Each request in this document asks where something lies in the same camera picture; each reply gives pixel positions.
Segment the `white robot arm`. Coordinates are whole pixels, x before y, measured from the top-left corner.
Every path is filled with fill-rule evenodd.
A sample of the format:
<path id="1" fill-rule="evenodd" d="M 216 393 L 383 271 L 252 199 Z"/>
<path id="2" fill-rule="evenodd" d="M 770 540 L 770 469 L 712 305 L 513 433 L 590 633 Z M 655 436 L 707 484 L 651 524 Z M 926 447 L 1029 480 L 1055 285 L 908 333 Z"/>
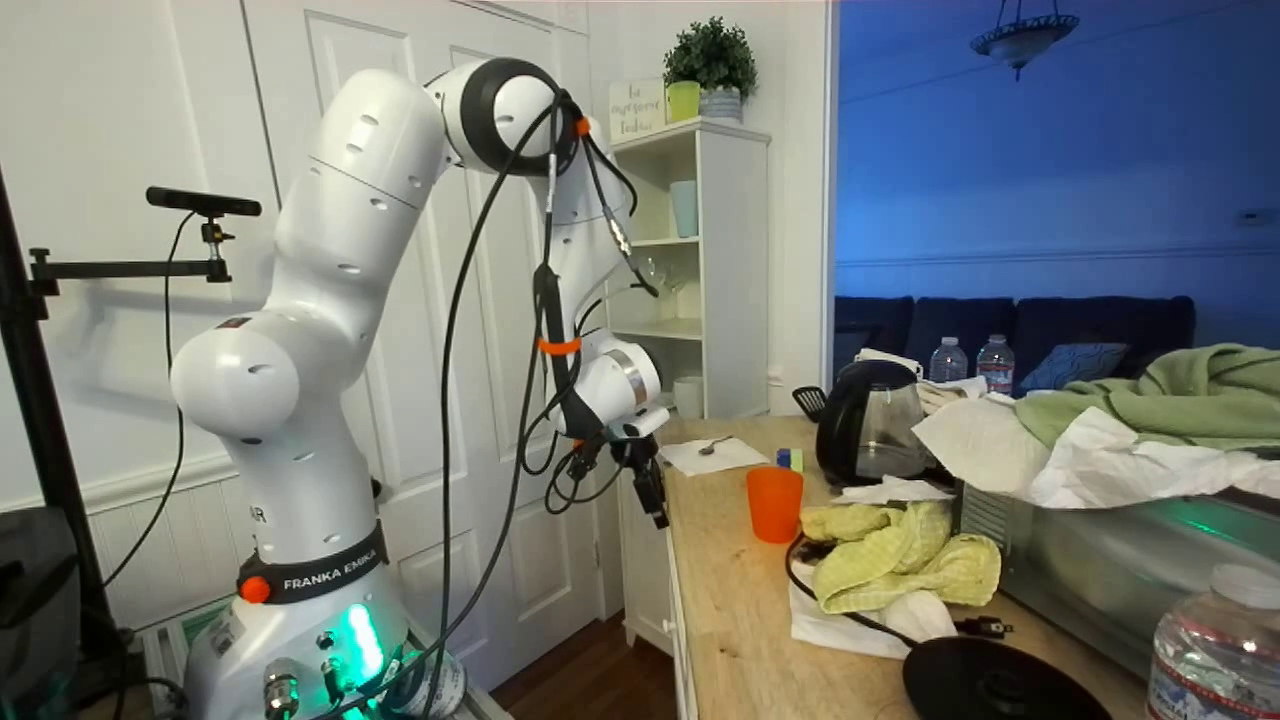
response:
<path id="1" fill-rule="evenodd" d="M 596 289 L 579 264 L 585 227 L 636 208 L 579 104 L 513 54 L 427 82 L 363 69 L 330 104 L 288 189 L 270 299 L 189 338 L 171 362 L 181 411 L 223 440 L 252 513 L 235 600 L 189 654 L 191 720 L 448 720 L 467 700 L 448 627 L 396 593 L 370 460 L 341 406 L 453 163 L 526 175 L 543 196 L 534 350 L 572 440 L 570 469 L 618 456 L 636 469 L 639 503 L 664 508 L 661 372 L 639 342 L 575 321 Z"/>

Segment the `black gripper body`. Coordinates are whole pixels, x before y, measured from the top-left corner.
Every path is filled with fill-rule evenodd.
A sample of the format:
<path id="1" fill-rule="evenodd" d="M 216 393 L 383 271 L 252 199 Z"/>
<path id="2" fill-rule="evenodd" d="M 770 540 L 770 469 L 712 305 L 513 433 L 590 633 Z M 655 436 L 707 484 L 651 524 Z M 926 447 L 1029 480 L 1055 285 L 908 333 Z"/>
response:
<path id="1" fill-rule="evenodd" d="M 618 440 L 611 443 L 611 460 L 620 469 L 634 473 L 634 486 L 645 513 L 661 513 L 664 508 L 664 474 L 661 474 L 661 460 L 655 460 L 655 440 Z"/>

